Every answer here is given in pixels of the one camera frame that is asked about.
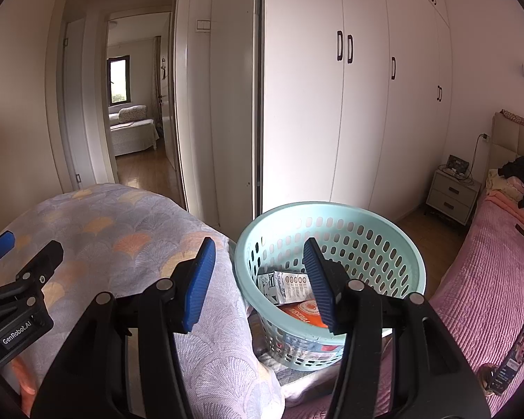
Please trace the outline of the white bedside cabinet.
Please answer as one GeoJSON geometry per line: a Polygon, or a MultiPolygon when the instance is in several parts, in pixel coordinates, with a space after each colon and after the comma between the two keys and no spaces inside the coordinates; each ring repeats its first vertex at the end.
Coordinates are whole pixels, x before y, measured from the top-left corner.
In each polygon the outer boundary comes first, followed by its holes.
{"type": "Polygon", "coordinates": [[[466,226],[471,219],[481,188],[481,184],[476,180],[459,180],[438,168],[432,176],[425,203],[435,211],[466,226]]]}

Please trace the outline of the white wardrobe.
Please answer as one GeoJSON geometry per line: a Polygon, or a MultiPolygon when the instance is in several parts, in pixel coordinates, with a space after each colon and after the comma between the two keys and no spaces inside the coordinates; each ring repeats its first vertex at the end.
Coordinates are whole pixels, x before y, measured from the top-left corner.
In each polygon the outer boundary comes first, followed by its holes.
{"type": "Polygon", "coordinates": [[[450,116],[445,1],[263,0],[263,16],[261,210],[415,210],[450,116]]]}

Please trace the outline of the patterned grey table cloth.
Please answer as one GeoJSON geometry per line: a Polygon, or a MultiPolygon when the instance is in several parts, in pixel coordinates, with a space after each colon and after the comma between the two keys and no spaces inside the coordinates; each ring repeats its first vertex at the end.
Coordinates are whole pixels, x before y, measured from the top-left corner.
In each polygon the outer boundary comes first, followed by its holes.
{"type": "Polygon", "coordinates": [[[276,376],[254,355],[247,307],[234,280],[229,240],[161,195],[101,184],[45,200],[13,220],[15,247],[0,260],[0,286],[48,242],[63,261],[45,285],[53,328],[21,354],[39,385],[93,297],[139,293],[193,258],[203,239],[216,246],[216,265],[201,316],[177,336],[183,381],[198,418],[279,418],[285,399],[276,376]]]}

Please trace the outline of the distant white bed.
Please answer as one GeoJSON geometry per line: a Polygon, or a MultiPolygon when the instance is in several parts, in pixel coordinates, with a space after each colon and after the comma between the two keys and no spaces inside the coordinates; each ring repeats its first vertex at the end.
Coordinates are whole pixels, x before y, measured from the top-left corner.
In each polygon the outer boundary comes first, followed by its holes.
{"type": "Polygon", "coordinates": [[[154,120],[147,117],[145,105],[110,113],[109,129],[115,157],[157,148],[159,135],[154,120]]]}

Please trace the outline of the pink bed cover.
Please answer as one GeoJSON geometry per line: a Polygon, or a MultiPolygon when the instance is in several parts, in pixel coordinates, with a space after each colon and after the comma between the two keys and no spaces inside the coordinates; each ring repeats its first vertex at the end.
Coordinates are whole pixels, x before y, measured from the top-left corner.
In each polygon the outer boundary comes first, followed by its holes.
{"type": "MultiPolygon", "coordinates": [[[[471,366],[490,410],[488,418],[524,418],[524,365],[502,395],[488,389],[524,325],[524,224],[484,199],[455,262],[426,300],[471,366]]],[[[379,396],[372,418],[388,418],[392,329],[382,330],[381,343],[379,396]]],[[[332,396],[296,407],[292,416],[330,418],[332,396]]]]}

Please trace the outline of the smartphone on bed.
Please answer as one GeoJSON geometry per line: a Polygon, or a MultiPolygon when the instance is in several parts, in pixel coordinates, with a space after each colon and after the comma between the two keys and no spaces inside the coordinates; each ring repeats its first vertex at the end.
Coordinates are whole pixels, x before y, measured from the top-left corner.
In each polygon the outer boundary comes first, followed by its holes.
{"type": "Polygon", "coordinates": [[[495,395],[502,395],[524,365],[524,325],[512,344],[503,362],[495,370],[488,389],[495,395]]]}

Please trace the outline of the beige headboard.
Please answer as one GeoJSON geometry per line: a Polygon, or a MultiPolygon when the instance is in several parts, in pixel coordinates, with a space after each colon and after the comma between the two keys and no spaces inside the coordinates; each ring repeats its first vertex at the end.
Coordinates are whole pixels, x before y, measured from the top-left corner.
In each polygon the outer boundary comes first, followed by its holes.
{"type": "Polygon", "coordinates": [[[496,112],[492,117],[487,169],[501,168],[505,163],[522,156],[524,156],[524,125],[496,112]]]}

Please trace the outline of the white blue milk carton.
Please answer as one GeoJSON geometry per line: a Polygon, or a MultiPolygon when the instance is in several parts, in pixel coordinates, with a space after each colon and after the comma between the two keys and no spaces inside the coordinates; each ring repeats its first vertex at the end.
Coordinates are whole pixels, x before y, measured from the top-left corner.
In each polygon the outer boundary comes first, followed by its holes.
{"type": "Polygon", "coordinates": [[[257,288],[272,303],[302,303],[312,300],[314,295],[310,278],[305,273],[273,271],[263,273],[256,278],[257,288]]]}

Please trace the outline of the mint green laundry basket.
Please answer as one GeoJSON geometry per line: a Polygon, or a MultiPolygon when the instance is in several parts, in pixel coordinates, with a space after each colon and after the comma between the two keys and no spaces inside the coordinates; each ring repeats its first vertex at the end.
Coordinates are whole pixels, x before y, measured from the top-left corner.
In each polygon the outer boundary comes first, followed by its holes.
{"type": "Polygon", "coordinates": [[[259,315],[268,353],[297,371],[318,371],[343,356],[344,336],[302,323],[274,304],[257,286],[262,274],[303,273],[306,239],[315,238],[325,259],[340,263],[381,295],[403,298],[426,289],[424,260],[415,243],[390,220],[338,203],[290,203],[252,221],[234,252],[234,277],[259,315]]]}

